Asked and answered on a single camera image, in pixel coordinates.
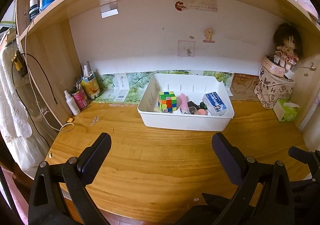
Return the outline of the clear box with barcode label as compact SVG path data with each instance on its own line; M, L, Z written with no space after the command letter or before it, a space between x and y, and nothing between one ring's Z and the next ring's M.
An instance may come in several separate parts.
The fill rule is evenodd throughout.
M212 116L223 116L227 111L226 105L217 92L206 93L202 98L202 102Z

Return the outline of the pink foam roll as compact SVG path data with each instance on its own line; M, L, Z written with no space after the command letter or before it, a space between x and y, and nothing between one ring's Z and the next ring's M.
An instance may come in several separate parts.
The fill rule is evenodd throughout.
M182 114L189 114L188 100L184 93L179 96L180 99L180 110Z

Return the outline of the multicolour puzzle cube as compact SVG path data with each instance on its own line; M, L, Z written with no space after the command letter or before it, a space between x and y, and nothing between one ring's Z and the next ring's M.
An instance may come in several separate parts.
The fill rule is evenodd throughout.
M177 97L173 91L159 92L158 107L163 113L172 113L177 110Z

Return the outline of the white spray bottle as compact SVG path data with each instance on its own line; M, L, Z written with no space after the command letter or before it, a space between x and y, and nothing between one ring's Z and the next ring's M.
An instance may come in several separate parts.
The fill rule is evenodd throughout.
M64 94L65 94L67 105L72 111L72 114L74 116L77 116L81 111L77 103L75 102L75 99L68 93L67 90L64 90Z

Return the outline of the green tissue pack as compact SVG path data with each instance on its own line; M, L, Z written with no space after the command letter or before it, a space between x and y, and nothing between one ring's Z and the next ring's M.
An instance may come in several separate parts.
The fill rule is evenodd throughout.
M273 111L279 122L292 122L298 115L299 105L289 100L278 99L273 107Z

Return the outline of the red pen cup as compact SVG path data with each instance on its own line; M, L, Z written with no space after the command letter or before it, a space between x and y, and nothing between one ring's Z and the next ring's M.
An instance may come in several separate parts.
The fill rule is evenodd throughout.
M89 105L89 99L83 88L79 89L75 93L72 93L71 96L75 100L80 110L85 109Z

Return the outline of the yellow juice carton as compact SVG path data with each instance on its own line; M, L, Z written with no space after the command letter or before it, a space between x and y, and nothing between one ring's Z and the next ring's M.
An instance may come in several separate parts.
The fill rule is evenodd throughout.
M95 77L94 72L91 70L89 62L83 66L82 87L87 96L94 100L100 95L100 87Z

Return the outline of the green fruit paper box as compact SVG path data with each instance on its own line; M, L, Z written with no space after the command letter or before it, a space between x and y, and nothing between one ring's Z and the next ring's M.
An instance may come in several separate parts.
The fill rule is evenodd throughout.
M187 94L208 92L209 89L199 88L198 76L210 76L222 82L229 96L234 74L212 70L157 70L151 72L115 73L97 76L101 94L94 99L98 103L140 103L145 92L148 98L154 99L157 92L180 92Z

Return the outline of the lettered canvas bag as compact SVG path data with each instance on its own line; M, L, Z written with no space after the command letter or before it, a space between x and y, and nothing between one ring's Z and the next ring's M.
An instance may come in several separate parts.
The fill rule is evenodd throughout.
M254 94L264 108L272 109L278 99L289 100L294 86L294 81L274 76L261 66Z

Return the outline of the white plastic storage bin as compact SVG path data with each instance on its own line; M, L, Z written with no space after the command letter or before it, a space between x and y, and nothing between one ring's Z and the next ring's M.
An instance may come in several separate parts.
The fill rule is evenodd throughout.
M213 76L154 74L138 105L148 127L223 131L234 109L222 82Z

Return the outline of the pink round tin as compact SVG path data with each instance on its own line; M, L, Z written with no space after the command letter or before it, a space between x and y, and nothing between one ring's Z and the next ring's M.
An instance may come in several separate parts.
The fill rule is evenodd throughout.
M285 69L273 62L273 60L266 56L262 63L263 68L265 68L270 74L276 76L276 77L284 77Z

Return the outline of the brown haired doll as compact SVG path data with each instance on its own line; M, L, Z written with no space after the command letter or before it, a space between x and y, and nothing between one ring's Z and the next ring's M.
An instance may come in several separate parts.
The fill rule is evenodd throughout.
M283 23L277 27L273 41L276 45L274 63L287 72L303 57L302 38L295 27Z

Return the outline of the pink square wall sticker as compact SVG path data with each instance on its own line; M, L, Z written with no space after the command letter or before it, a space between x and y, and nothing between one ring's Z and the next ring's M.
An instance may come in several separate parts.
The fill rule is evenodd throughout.
M195 41L178 40L177 56L178 57L195 57Z

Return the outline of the yellow duck wall sticker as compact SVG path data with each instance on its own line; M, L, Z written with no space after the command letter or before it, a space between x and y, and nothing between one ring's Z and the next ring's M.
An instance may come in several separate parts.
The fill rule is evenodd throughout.
M215 43L215 41L213 40L213 30L212 30L212 28L207 28L204 31L203 43Z

